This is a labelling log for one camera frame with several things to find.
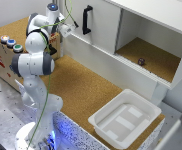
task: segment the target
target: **cork countertop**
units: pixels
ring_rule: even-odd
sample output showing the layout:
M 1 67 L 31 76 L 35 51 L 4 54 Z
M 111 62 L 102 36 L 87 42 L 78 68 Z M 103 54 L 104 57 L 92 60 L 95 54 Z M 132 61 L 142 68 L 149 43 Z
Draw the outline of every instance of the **cork countertop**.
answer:
M 0 37 L 9 35 L 25 49 L 27 21 L 28 18 L 24 18 L 1 27 Z M 41 78 L 47 85 L 48 76 Z M 62 97 L 64 104 L 61 111 L 111 150 L 114 148 L 96 134 L 93 126 L 88 122 L 88 118 L 121 91 L 122 89 L 119 87 L 68 56 L 55 61 L 55 70 L 51 75 L 50 93 Z M 158 116 L 127 150 L 136 150 L 163 119 L 164 115 Z

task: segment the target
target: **white container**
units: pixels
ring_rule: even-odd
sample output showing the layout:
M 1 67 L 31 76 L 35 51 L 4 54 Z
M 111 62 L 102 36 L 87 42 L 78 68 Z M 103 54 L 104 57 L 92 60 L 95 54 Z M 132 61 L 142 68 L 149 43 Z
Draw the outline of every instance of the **white container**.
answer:
M 117 149 L 127 149 L 160 113 L 160 108 L 126 89 L 88 121 L 110 145 Z

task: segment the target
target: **black handle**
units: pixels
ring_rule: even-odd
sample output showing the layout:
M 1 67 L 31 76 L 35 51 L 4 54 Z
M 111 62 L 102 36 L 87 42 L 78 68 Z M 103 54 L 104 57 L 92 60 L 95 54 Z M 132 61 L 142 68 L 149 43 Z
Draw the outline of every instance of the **black handle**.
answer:
M 91 30 L 87 27 L 88 23 L 88 11 L 93 10 L 91 6 L 87 6 L 87 8 L 84 9 L 83 12 L 83 34 L 88 34 L 91 32 Z

